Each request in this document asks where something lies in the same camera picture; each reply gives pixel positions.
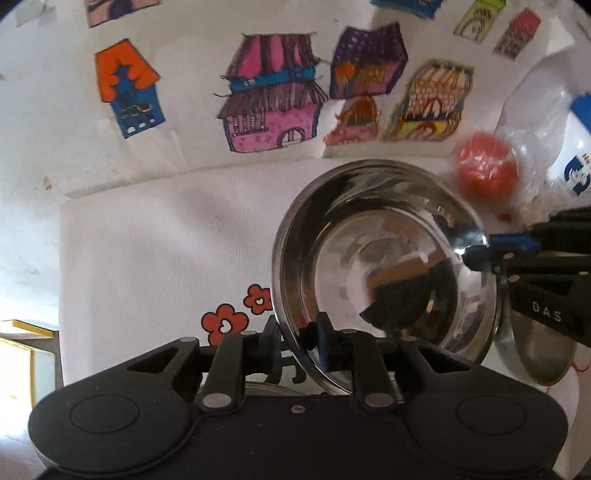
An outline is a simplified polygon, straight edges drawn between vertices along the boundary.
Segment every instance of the plastic bag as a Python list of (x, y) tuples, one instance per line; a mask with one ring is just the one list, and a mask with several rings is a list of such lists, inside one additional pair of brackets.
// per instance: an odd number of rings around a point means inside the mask
[(561, 186), (548, 179), (573, 100), (569, 70), (564, 56), (542, 61), (506, 102), (495, 130), (519, 159), (520, 181), (511, 202), (523, 227), (572, 205)]

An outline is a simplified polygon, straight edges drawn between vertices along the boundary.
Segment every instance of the window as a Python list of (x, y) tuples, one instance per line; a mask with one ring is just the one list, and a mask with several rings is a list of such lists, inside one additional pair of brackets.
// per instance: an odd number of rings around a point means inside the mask
[(381, 65), (365, 67), (359, 72), (359, 76), (364, 83), (383, 82), (386, 76), (386, 67)]
[(234, 135), (251, 135), (266, 132), (265, 112), (233, 116), (232, 126), (234, 127)]

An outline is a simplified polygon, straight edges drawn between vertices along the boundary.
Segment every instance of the stainless steel bowl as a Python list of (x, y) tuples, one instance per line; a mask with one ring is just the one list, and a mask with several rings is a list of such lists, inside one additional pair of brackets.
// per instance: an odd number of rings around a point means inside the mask
[(495, 344), (501, 359), (519, 380), (546, 387), (558, 383), (572, 365), (577, 342), (511, 309), (507, 283)]
[(331, 393), (343, 373), (320, 368), (300, 329), (327, 312), (336, 330), (413, 335), (482, 361), (498, 317), (496, 280), (462, 262), (486, 238), (474, 211), (439, 179), (408, 164), (362, 160), (310, 183), (279, 227), (272, 298), (285, 341)]

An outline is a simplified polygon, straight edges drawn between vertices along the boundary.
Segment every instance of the screw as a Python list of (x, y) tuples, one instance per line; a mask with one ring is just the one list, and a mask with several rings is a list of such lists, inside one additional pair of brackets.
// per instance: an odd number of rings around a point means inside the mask
[(225, 393), (210, 393), (209, 395), (205, 395), (203, 397), (201, 403), (203, 403), (203, 405), (205, 405), (207, 408), (224, 408), (232, 403), (232, 397), (230, 395), (226, 395)]
[(370, 393), (363, 400), (368, 407), (386, 408), (394, 403), (394, 398), (388, 393)]
[(292, 405), (291, 412), (292, 413), (304, 413), (306, 411), (306, 407), (303, 405)]

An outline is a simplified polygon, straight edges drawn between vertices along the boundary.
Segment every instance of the pink house drawing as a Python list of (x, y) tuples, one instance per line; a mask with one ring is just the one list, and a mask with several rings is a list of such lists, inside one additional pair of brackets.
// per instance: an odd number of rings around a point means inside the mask
[(220, 110), (230, 150), (283, 148), (316, 136), (326, 94), (314, 81), (309, 34), (245, 35), (224, 78), (232, 94)]

